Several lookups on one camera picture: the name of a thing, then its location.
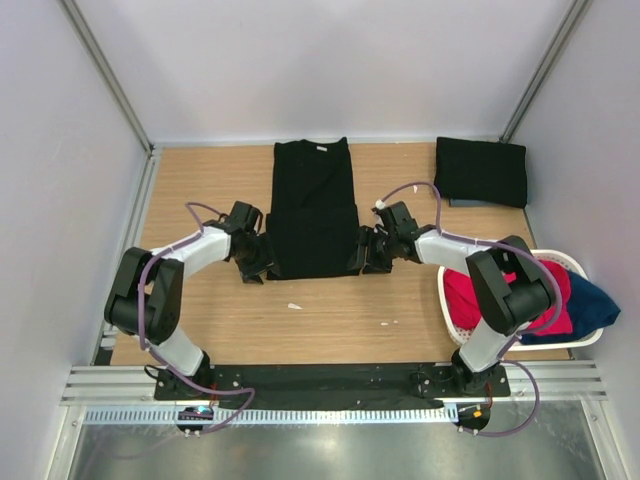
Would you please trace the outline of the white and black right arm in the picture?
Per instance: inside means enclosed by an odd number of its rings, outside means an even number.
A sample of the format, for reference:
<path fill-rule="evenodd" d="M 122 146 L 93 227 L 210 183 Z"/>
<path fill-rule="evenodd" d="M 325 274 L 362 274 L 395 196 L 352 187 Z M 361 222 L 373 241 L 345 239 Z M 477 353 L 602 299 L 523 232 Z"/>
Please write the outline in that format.
<path fill-rule="evenodd" d="M 558 282 L 522 238 L 472 239 L 438 224 L 420 226 L 403 202 L 378 202 L 373 212 L 378 223 L 358 228 L 348 269 L 389 273 L 393 261 L 403 259 L 437 265 L 471 281 L 480 321 L 451 357 L 450 380 L 457 393 L 471 396 L 483 391 L 516 337 L 549 309 L 554 310 L 551 323 L 561 313 Z"/>

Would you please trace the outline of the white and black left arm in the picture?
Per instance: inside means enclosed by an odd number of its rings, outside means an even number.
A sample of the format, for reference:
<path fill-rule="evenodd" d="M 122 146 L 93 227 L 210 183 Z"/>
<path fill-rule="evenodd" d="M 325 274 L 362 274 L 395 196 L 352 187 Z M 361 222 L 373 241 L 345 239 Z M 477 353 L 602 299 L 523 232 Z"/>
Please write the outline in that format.
<path fill-rule="evenodd" d="M 216 395 L 209 355 L 179 326 L 186 280 L 201 270 L 233 261 L 243 283 L 261 284 L 262 276 L 277 268 L 263 213 L 237 201 L 228 213 L 214 210 L 203 221 L 188 202 L 196 231 L 166 246 L 145 250 L 131 247 L 120 260 L 104 307 L 105 321 L 135 337 L 143 351 L 161 363 L 188 398 Z"/>

